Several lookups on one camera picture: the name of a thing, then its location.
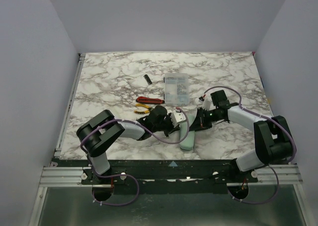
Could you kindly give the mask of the clear plastic screw box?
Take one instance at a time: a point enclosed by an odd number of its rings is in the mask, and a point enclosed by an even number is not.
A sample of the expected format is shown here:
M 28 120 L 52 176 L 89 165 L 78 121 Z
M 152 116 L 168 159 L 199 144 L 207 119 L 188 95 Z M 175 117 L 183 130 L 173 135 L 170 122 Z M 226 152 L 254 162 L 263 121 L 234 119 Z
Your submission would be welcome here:
M 188 105 L 189 81 L 188 74 L 166 73 L 164 76 L 164 101 L 171 106 Z

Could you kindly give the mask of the yellow handled pliers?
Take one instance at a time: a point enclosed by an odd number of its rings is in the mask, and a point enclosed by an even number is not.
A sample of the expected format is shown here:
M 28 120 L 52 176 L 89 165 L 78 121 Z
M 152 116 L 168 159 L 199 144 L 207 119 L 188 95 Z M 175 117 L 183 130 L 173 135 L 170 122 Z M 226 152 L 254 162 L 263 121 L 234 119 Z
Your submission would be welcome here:
M 135 114 L 139 114 L 139 115 L 143 115 L 143 114 L 148 114 L 150 113 L 153 108 L 146 105 L 146 104 L 142 104 L 142 103 L 137 103 L 135 104 L 135 107 L 137 108 L 136 110 L 134 110 Z

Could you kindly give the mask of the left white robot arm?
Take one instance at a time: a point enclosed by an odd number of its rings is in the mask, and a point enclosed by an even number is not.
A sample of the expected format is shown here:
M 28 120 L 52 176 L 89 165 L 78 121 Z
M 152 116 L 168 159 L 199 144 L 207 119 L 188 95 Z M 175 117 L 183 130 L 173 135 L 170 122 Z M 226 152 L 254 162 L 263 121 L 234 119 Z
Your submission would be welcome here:
M 115 121 L 114 115 L 104 110 L 80 126 L 76 135 L 95 172 L 105 175 L 110 169 L 106 151 L 119 137 L 143 141 L 156 132 L 168 136 L 185 120 L 180 110 L 168 113 L 162 106 L 156 106 L 147 116 L 130 122 Z

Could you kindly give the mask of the mint green umbrella case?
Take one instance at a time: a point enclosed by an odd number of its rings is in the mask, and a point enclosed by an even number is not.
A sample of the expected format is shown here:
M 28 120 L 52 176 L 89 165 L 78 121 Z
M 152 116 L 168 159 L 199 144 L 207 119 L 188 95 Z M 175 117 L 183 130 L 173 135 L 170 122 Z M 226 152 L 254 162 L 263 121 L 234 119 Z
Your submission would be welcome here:
M 193 115 L 187 115 L 188 117 L 188 121 L 189 121 L 189 125 L 192 125 L 195 119 L 195 116 Z M 179 139 L 183 139 L 184 136 L 187 133 L 187 122 L 186 120 L 181 122 L 179 124 Z M 183 150 L 183 151 L 191 151 L 194 148 L 194 140 L 195 140 L 195 132 L 194 131 L 189 131 L 186 138 L 179 143 L 179 147 Z

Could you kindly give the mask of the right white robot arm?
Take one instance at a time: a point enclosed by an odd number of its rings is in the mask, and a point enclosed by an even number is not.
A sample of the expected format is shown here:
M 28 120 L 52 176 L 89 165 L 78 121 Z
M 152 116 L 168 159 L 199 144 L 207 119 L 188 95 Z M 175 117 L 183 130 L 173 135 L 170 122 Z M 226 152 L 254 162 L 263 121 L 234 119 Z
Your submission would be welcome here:
M 240 174 L 295 155 L 295 143 L 284 117 L 259 115 L 244 108 L 241 103 L 230 103 L 224 90 L 211 93 L 211 100 L 215 109 L 198 108 L 189 131 L 207 130 L 218 122 L 233 122 L 252 131 L 254 135 L 254 149 L 233 159 L 229 173 Z

